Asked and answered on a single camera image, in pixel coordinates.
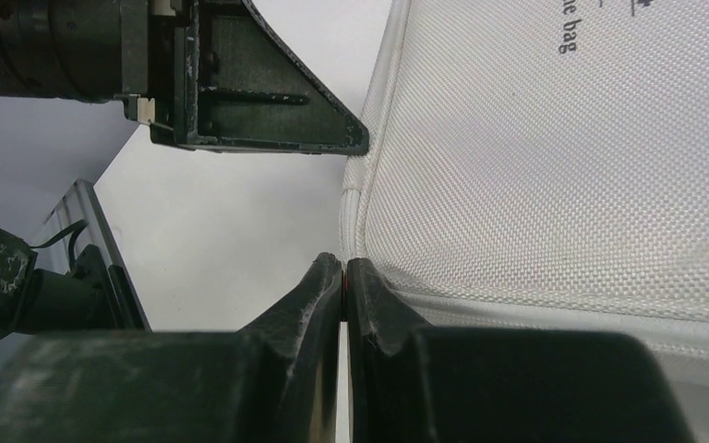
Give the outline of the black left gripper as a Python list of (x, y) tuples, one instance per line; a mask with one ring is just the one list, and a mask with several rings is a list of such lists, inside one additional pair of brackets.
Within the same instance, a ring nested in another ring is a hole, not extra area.
[(176, 17), (175, 1), (0, 1), (0, 97), (120, 101), (156, 124), (156, 28)]

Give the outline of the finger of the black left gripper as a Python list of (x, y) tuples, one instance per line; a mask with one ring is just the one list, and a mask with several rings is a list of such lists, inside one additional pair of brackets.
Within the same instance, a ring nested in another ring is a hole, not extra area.
[(183, 150), (356, 156), (365, 125), (251, 1), (170, 1), (150, 14), (150, 140)]

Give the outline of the grey storage box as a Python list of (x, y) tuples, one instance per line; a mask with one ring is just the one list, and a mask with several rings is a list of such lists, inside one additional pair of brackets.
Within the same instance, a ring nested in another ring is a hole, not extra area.
[(340, 232), (442, 325), (600, 329), (709, 442), (709, 1), (396, 1)]

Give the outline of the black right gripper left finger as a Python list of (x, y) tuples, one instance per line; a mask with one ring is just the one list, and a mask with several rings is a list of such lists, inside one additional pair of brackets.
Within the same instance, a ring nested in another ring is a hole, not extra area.
[(342, 263), (237, 331), (30, 340), (0, 372), (0, 442), (332, 442)]

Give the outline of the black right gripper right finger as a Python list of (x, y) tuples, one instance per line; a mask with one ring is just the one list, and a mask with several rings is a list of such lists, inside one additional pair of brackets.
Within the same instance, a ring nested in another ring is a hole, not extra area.
[(657, 361), (610, 332), (441, 327), (348, 263), (355, 442), (691, 442)]

